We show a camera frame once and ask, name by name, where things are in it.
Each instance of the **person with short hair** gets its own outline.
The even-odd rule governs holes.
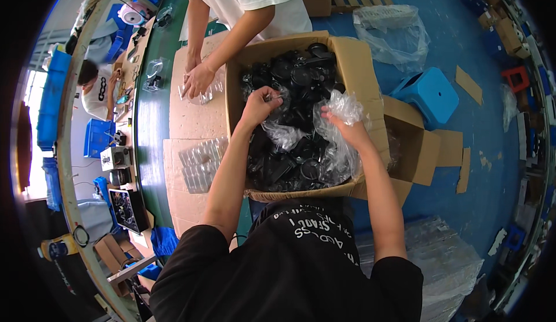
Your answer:
[[[81,103],[88,114],[103,121],[112,120],[121,75],[121,68],[112,70],[110,64],[99,68],[94,62],[83,60],[77,85],[81,87]]]

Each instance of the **shelf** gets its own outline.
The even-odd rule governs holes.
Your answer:
[[[67,72],[66,82],[62,93],[60,111],[58,116],[58,138],[56,140],[56,159],[58,162],[58,173],[60,179],[60,189],[63,199],[63,212],[66,216],[66,223],[70,232],[74,232],[78,226],[83,226],[81,214],[77,208],[77,200],[72,177],[71,164],[71,117],[73,111],[74,93],[77,86],[77,75],[83,63],[83,57],[91,37],[96,29],[102,13],[107,9],[110,0],[99,0],[94,6],[89,19],[82,27],[77,46],[74,49],[72,59]],[[96,259],[93,244],[88,244],[85,248],[78,247],[79,255],[87,267],[91,280],[96,285],[102,297],[96,297],[99,304],[113,318],[121,319],[123,322],[136,322],[134,315],[126,309],[122,300],[116,295],[114,289],[104,276],[101,266]]]

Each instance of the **blue cloth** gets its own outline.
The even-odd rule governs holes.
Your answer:
[[[172,228],[155,227],[151,233],[152,249],[157,257],[169,256],[176,249],[177,239],[176,232]]]

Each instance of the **plastic bottle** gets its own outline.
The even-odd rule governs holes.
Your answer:
[[[37,248],[38,255],[48,261],[69,256],[79,252],[71,234],[62,235],[52,240],[43,240]]]

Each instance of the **worker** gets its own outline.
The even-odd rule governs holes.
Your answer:
[[[201,48],[213,9],[230,33],[205,61]],[[189,0],[189,39],[184,93],[193,99],[205,93],[216,71],[249,42],[312,31],[303,0]]]
[[[83,60],[77,78],[77,85],[82,91],[83,108],[88,114],[103,121],[112,120],[118,97],[116,85],[122,76],[121,68],[112,68],[110,64],[98,68],[94,62]]]
[[[362,122],[346,125],[325,107],[323,117],[363,162],[375,250],[371,277],[361,271],[342,198],[270,203],[245,242],[229,251],[251,133],[281,104],[269,87],[249,96],[203,221],[181,235],[152,288],[156,321],[419,321],[423,275],[407,260],[401,208],[379,151]]]

